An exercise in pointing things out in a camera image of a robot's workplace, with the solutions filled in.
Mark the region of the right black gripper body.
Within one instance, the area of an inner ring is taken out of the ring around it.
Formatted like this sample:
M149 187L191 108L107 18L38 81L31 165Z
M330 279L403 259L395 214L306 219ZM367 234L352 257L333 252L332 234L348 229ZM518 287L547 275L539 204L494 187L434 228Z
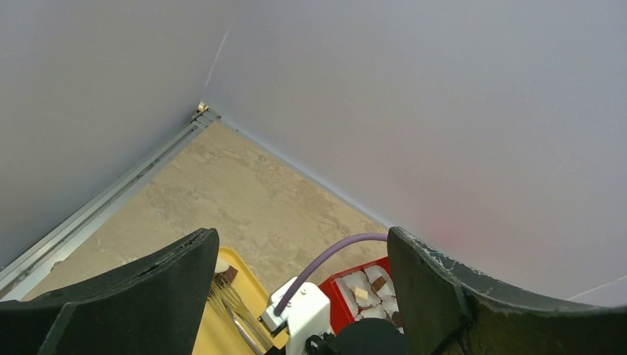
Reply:
M344 327L337 335L312 335L305 341L306 354L409 354L407 339L391 322L364 318Z

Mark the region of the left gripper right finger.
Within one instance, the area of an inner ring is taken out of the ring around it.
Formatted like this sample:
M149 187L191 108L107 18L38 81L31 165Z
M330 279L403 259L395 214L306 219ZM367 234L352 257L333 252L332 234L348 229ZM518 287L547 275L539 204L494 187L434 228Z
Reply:
M497 280L401 227L387 253L411 354L624 354L626 307L547 297Z

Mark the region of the white chocolate piece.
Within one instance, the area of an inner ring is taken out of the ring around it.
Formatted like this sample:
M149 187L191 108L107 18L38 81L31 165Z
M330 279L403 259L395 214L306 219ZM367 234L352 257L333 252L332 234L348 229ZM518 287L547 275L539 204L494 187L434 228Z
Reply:
M367 290L360 288L360 287L354 287L353 288L353 294L356 298L356 300L358 302L364 302L366 300L368 300L368 292Z

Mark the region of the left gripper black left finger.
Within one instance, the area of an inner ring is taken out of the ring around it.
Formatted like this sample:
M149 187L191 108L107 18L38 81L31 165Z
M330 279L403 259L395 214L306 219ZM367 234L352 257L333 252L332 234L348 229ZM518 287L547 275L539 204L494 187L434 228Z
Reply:
M3 354L190 354L220 247L215 229L29 301L1 303Z

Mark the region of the brown rectangular chocolate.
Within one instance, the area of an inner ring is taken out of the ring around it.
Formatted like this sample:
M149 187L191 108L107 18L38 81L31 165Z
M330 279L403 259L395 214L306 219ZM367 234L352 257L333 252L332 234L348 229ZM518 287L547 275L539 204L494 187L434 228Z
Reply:
M237 275L238 270L233 266L229 266L225 271L215 273L214 280L218 285L226 287L233 283Z

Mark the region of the white oval chocolate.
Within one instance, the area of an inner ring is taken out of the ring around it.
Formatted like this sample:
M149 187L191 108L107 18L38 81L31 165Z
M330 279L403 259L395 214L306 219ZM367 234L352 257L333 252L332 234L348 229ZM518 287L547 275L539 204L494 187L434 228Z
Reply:
M227 262L226 260L224 260L221 257L218 257L215 263L215 269L214 269L214 273L215 274L222 274L225 273L229 270L230 268L230 264L229 262Z

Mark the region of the dark brown square chocolate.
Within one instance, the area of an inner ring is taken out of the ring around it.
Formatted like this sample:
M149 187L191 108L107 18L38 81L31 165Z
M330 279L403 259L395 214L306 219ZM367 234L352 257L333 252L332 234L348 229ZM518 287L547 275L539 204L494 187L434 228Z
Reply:
M370 282L371 289L379 294L382 290L387 287L387 280L383 276L377 277L374 281Z

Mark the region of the red compartment box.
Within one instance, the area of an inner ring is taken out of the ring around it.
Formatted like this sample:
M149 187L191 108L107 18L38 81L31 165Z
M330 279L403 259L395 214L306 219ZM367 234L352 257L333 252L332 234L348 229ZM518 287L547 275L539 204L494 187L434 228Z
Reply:
M334 274L319 288L331 301L335 334L366 318L387 320L404 331L387 257Z

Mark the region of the yellow plastic tray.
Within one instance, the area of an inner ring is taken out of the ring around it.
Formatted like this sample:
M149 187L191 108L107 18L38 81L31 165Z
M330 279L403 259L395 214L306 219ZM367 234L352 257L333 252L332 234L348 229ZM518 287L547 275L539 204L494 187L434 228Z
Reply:
M284 354L288 335L273 337L258 321L268 293L242 258L221 247L218 257L237 273L231 282L219 276L211 285L193 354Z

